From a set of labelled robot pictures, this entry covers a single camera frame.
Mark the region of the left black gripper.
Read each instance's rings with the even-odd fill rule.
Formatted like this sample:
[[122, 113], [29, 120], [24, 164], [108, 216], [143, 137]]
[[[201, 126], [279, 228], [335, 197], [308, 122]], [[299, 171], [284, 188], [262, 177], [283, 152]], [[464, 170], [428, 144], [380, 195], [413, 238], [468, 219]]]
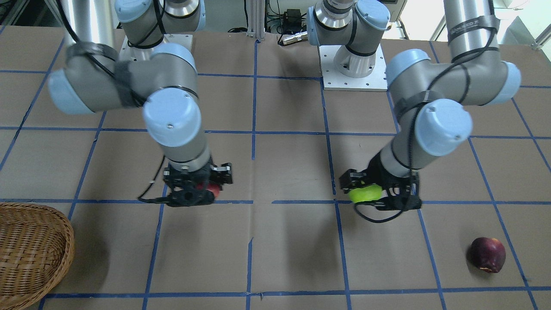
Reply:
[[388, 172], [382, 164], [381, 155], [377, 153], [368, 164], [366, 172], [355, 169], [346, 170], [339, 177], [341, 190], [352, 190], [368, 186], [368, 178], [379, 185], [387, 196], [370, 202], [380, 211], [409, 211], [420, 209], [422, 199], [419, 196], [420, 178], [417, 171], [406, 170], [404, 178]]

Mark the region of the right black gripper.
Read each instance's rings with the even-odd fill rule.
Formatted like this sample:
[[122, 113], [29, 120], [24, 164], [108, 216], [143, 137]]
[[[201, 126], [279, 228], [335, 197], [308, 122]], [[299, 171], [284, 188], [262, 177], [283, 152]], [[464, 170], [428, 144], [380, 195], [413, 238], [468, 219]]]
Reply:
[[212, 182], [220, 186], [233, 184], [232, 163], [224, 163], [221, 166], [207, 161], [207, 164], [198, 171], [179, 171], [168, 165], [163, 171], [163, 181], [170, 189], [165, 204], [170, 207], [191, 207], [210, 205], [215, 201], [215, 194], [209, 191], [199, 191], [195, 187], [198, 184], [207, 186], [212, 171]]

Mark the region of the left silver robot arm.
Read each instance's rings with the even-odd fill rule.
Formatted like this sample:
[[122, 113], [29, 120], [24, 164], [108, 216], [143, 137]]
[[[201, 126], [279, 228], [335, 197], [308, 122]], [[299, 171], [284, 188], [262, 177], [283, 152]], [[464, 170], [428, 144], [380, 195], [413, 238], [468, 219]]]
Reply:
[[[468, 105], [510, 100], [521, 85], [521, 72], [502, 61], [497, 42], [500, 20], [490, 0], [443, 2], [450, 63], [435, 64], [420, 49], [397, 54], [387, 64], [387, 88], [400, 131], [363, 171], [347, 170], [339, 184], [356, 207], [380, 211], [421, 208], [419, 170], [453, 152], [472, 132]], [[311, 45], [340, 47], [334, 62], [346, 76], [371, 70], [390, 19], [378, 0], [323, 0], [309, 8]]]

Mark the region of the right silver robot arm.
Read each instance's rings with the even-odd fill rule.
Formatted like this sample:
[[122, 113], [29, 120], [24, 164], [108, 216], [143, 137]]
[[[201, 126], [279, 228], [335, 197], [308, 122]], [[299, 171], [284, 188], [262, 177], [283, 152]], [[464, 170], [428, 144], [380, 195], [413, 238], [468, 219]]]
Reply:
[[49, 77], [54, 104], [70, 115], [141, 108], [163, 150], [167, 196], [139, 200], [171, 207], [210, 205], [232, 165], [215, 165], [205, 137], [191, 51], [167, 34], [204, 26], [202, 0], [58, 0], [71, 38], [65, 66]]

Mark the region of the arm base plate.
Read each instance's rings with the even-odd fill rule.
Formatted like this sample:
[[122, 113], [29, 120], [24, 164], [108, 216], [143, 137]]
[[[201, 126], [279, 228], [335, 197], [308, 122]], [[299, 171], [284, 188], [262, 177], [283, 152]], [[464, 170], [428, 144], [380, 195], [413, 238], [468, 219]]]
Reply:
[[147, 49], [130, 47], [128, 43], [128, 39], [127, 37], [125, 37], [119, 53], [119, 59], [131, 60], [131, 61], [148, 60], [155, 48], [166, 43], [176, 43], [191, 51], [193, 47], [193, 35], [192, 34], [165, 34], [163, 40], [160, 42], [159, 45], [155, 47], [147, 48]]
[[382, 47], [370, 56], [352, 54], [345, 46], [319, 46], [323, 88], [338, 91], [387, 91]]

